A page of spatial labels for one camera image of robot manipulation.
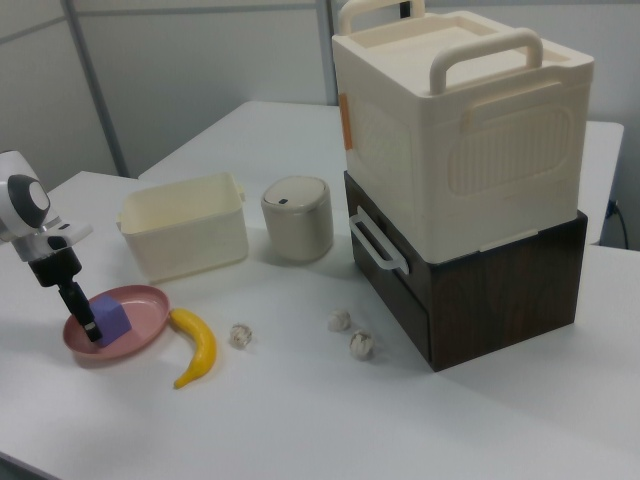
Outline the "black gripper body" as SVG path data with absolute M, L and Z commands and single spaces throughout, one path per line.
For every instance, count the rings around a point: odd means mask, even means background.
M 58 250 L 45 258 L 30 261 L 28 265 L 42 287 L 70 288 L 75 284 L 75 275 L 82 269 L 72 247 Z

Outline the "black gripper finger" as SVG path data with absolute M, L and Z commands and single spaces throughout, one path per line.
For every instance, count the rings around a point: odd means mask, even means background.
M 78 324 L 91 342 L 102 338 L 102 333 L 95 321 L 89 300 L 75 281 L 68 281 L 58 285 L 59 294 L 69 312 L 76 318 Z

